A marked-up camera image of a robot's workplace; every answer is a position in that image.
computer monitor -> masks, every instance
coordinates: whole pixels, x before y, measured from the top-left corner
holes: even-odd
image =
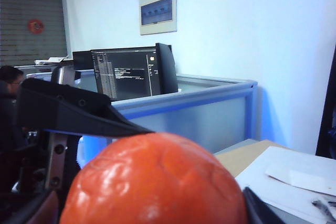
[[[177,78],[172,47],[162,43],[155,44],[159,61],[159,78],[161,94],[177,92]]]
[[[75,70],[93,69],[91,51],[72,52],[73,68]]]
[[[91,50],[99,93],[112,101],[177,92],[168,45]]]

red tomato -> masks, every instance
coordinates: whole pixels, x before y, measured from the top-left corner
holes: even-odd
[[[247,223],[243,194],[208,151],[170,133],[125,137],[76,176],[68,223]]]

person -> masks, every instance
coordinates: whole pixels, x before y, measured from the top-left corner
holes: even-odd
[[[24,79],[24,73],[17,68],[0,68],[0,153],[27,146],[23,129],[14,123],[14,102]]]
[[[17,96],[18,88],[25,79],[24,73],[12,66],[2,66],[0,68],[0,80],[7,83],[8,93]]]

wall-mounted electrical box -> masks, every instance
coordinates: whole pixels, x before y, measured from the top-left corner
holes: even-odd
[[[177,31],[176,0],[139,0],[140,34]]]

